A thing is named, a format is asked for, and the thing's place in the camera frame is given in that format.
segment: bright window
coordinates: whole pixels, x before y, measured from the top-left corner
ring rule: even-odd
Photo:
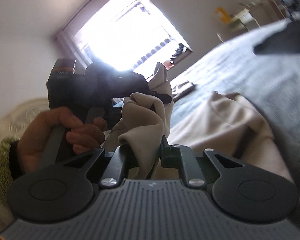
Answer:
[[[100,58],[118,70],[134,70],[148,78],[156,62],[170,60],[189,47],[149,0],[110,0],[74,36],[93,62]]]

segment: beige sheet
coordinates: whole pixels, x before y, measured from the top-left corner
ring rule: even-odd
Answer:
[[[251,136],[245,138],[248,131]],[[213,92],[208,101],[171,129],[168,142],[186,145],[194,152],[213,148],[230,156],[246,144],[241,160],[293,182],[273,139],[265,118],[242,95]],[[178,173],[158,165],[153,178],[176,179]]]

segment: black cuff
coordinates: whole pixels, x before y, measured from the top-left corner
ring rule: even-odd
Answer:
[[[10,144],[10,151],[9,151],[9,169],[13,180],[18,179],[20,176],[23,175],[17,157],[18,142],[19,141],[12,142]]]

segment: grey blanket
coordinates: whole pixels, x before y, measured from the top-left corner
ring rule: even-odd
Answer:
[[[283,30],[280,21],[230,40],[175,78],[196,89],[178,100],[171,127],[205,101],[211,91],[241,93],[268,120],[275,142],[300,192],[300,54],[255,55],[253,47]],[[300,226],[300,205],[291,220]]]

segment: beige cloth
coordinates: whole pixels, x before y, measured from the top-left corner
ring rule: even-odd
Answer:
[[[194,152],[213,148],[233,156],[247,128],[254,135],[247,143],[241,160],[278,174],[293,182],[292,177],[273,142],[273,133],[265,118],[238,93],[211,97],[171,129],[169,144],[182,144]],[[157,167],[155,179],[177,179],[174,169]]]
[[[151,91],[168,94],[172,89],[167,81],[167,70],[157,63],[154,77],[148,82]],[[154,105],[156,112],[150,110]],[[163,104],[159,98],[133,93],[123,100],[122,119],[111,130],[103,148],[115,151],[122,144],[129,144],[136,156],[139,168],[129,177],[145,179],[156,161],[162,136],[169,136],[173,101]]]

